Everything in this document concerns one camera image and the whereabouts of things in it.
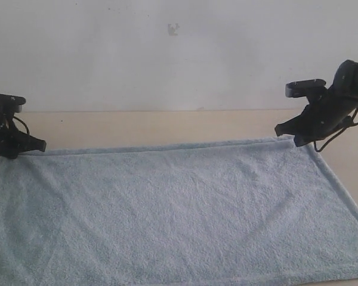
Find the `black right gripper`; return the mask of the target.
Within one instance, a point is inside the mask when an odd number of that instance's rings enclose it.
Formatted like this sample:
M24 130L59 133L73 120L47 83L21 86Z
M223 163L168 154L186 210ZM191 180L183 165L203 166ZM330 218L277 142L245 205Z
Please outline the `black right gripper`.
M328 93L315 104L274 128L277 136L293 135L296 147L326 138L340 121L358 106L358 63L344 61L337 69Z

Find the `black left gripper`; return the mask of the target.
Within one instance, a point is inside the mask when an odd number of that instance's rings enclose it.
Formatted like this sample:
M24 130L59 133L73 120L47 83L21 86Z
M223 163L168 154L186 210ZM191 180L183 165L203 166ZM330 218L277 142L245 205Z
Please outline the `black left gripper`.
M14 112L0 111L0 157L15 159L19 152L45 152L46 141L18 131L13 119Z

